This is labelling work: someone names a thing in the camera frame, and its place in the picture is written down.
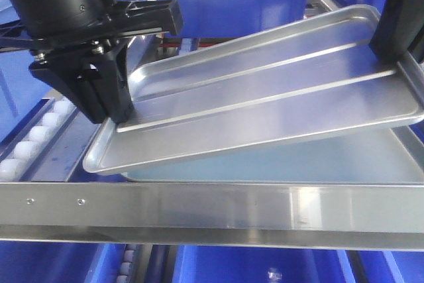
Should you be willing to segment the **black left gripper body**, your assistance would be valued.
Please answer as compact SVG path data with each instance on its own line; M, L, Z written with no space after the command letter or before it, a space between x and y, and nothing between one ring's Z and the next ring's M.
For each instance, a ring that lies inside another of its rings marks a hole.
M169 32L183 19L178 0L9 0L18 19L1 25L1 51L28 50L32 76L81 104L77 72L99 68L102 55L120 40Z

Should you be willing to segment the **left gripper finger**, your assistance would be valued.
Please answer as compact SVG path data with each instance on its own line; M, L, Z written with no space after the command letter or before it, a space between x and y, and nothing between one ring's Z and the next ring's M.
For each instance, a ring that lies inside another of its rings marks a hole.
M102 85L105 77L101 70L93 64L82 64L77 72L79 100L82 111L92 123L102 123L107 117L107 111L102 98Z
M99 93L104 110L116 124L128 120L133 111L127 73L128 41L120 40L101 57Z

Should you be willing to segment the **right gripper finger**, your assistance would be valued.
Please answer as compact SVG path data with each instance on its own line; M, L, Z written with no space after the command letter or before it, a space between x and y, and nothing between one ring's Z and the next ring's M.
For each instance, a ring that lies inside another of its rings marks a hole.
M369 47L386 64L406 52L423 62L423 0L386 0Z

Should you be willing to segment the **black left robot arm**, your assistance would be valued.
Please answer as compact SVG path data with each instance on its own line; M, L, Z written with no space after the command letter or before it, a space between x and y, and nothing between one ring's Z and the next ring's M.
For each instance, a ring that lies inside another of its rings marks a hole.
M1 25L1 51L28 50L32 76L91 122L124 123L134 106L127 76L132 36L178 34L176 0L9 0L18 19Z

